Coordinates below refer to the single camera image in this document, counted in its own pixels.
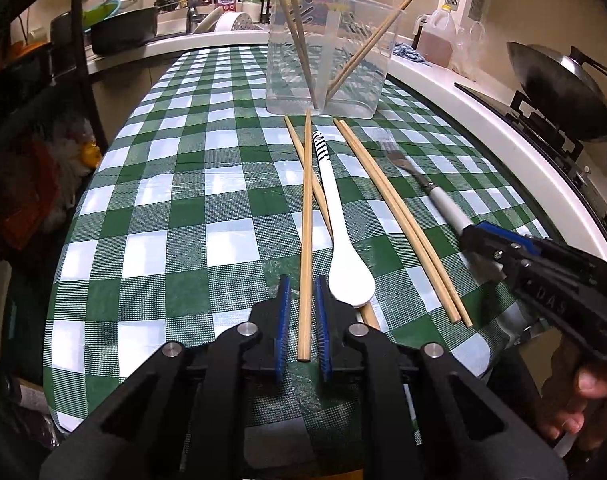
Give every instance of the wok handle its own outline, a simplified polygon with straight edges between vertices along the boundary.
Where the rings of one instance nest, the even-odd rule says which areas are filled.
[[[591,57],[586,56],[586,54],[581,52],[576,46],[570,47],[570,59],[574,59],[580,65],[588,63],[590,66],[593,66],[607,77],[607,67],[603,66],[601,63],[595,61]]]

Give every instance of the gas stove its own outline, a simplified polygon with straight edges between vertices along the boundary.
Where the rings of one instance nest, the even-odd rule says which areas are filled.
[[[583,145],[577,140],[568,139],[520,91],[515,93],[510,105],[506,105],[459,83],[455,83],[455,86],[509,124],[557,170],[607,240],[607,196],[603,192],[603,183],[600,186],[595,183],[597,176],[591,168],[578,162]]]

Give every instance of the black wok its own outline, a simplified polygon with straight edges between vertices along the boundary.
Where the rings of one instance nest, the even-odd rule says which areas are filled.
[[[144,46],[157,35],[157,7],[129,10],[90,28],[92,51],[97,56],[111,56]]]
[[[509,41],[510,63],[532,104],[576,140],[607,140],[607,103],[597,83],[581,67],[607,68],[576,47],[564,56],[541,45]]]

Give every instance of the checkered tablecloth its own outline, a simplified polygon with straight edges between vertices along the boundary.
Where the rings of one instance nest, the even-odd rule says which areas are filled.
[[[62,428],[73,430],[165,341],[199,345],[246,320],[285,272],[293,285],[286,380],[278,396],[260,391],[254,401],[246,457],[257,467],[359,466],[354,390],[322,389],[315,358],[295,360],[303,172],[283,118],[264,107],[265,69],[260,46],[184,54],[106,153],[75,213],[46,326],[44,389]],[[440,113],[387,81],[375,117],[348,122],[434,245],[474,320],[470,329],[448,321],[331,118],[313,122],[328,141],[351,240],[375,276],[381,329],[409,346],[437,341],[480,375],[525,320],[521,326],[503,285],[494,305],[482,307],[455,234],[373,139],[388,130],[474,221],[545,233],[505,170]],[[303,137],[304,118],[292,120]],[[327,273],[331,240],[317,209],[313,218],[314,274]]]

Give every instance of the white countertop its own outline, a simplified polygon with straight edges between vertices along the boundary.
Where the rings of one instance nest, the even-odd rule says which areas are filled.
[[[265,30],[211,32],[154,41],[109,58],[88,61],[89,73],[146,57],[185,52],[210,46],[266,44]],[[438,66],[414,63],[393,56],[389,74],[425,96],[477,137],[521,181],[549,216],[568,244],[607,261],[607,242],[573,190],[557,171],[521,135],[501,118],[455,88],[455,82],[476,89],[501,102],[510,90],[491,78],[477,84]]]

